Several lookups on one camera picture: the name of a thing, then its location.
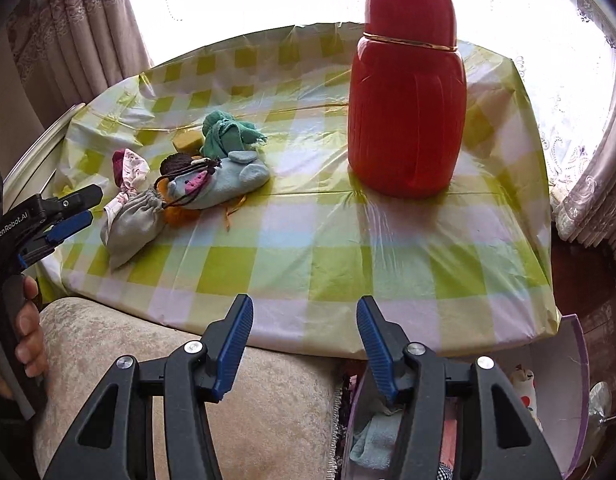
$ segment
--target hand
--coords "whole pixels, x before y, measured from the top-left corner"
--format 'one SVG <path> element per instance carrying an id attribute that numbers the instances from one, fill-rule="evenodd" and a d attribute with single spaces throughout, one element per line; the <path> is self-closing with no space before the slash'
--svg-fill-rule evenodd
<path id="1" fill-rule="evenodd" d="M 25 365 L 25 374 L 36 377 L 48 368 L 48 360 L 43 347 L 43 331 L 39 325 L 39 311 L 30 301 L 39 293 L 35 280 L 27 276 L 24 280 L 24 307 L 14 320 L 21 341 L 16 347 L 16 358 Z M 12 399 L 12 391 L 0 373 L 0 396 Z"/>

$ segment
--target screw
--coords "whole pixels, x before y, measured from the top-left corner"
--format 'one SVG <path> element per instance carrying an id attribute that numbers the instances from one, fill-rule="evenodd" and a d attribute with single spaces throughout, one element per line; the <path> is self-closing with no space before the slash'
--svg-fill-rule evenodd
<path id="1" fill-rule="evenodd" d="M 408 353 L 413 355 L 423 355 L 425 354 L 425 346 L 421 343 L 410 343 L 408 345 Z"/>
<path id="2" fill-rule="evenodd" d="M 200 352 L 202 348 L 203 343 L 201 341 L 188 341 L 184 346 L 184 350 L 188 352 L 188 354 L 196 354 Z"/>
<path id="3" fill-rule="evenodd" d="M 495 362 L 488 356 L 482 355 L 477 359 L 477 364 L 484 370 L 490 370 L 495 365 Z"/>
<path id="4" fill-rule="evenodd" d="M 131 358 L 129 355 L 121 356 L 116 360 L 116 366 L 117 368 L 121 368 L 121 370 L 125 368 L 130 368 L 132 366 L 132 363 L 134 363 L 134 359 Z"/>

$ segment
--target checkered tablecloth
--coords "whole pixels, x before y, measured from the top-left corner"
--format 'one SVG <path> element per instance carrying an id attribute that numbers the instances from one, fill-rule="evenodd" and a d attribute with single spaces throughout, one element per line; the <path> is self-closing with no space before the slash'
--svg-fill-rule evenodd
<path id="1" fill-rule="evenodd" d="M 460 44 L 468 110 L 451 186 L 430 200 L 397 200 L 365 189 L 347 163 L 350 65 L 362 31 L 320 24 L 233 38 L 83 108 L 63 145 L 58 194 L 96 183 L 107 202 L 117 192 L 114 150 L 130 148 L 158 171 L 175 132 L 200 128 L 215 108 L 261 127 L 273 177 L 230 217 L 229 231 L 218 206 L 194 225 L 166 228 L 115 272 L 99 212 L 43 261 L 46 296 L 79 294 L 203 333 L 247 292 L 250 345 L 318 355 L 363 355 L 355 323 L 363 294 L 444 354 L 556 333 L 546 169 L 513 63 Z"/>

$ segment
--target thermos lid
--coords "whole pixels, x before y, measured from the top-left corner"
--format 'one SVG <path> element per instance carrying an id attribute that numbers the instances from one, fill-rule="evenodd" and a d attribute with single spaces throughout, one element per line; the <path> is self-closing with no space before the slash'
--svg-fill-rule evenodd
<path id="1" fill-rule="evenodd" d="M 365 0 L 365 33 L 384 39 L 454 49 L 457 27 L 452 0 Z"/>

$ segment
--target person's sleeve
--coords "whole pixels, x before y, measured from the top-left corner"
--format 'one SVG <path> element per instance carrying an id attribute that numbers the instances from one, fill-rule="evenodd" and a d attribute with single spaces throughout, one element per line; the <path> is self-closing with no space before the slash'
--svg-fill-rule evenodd
<path id="1" fill-rule="evenodd" d="M 0 480 L 39 480 L 32 451 L 32 426 L 16 403 L 0 397 Z"/>

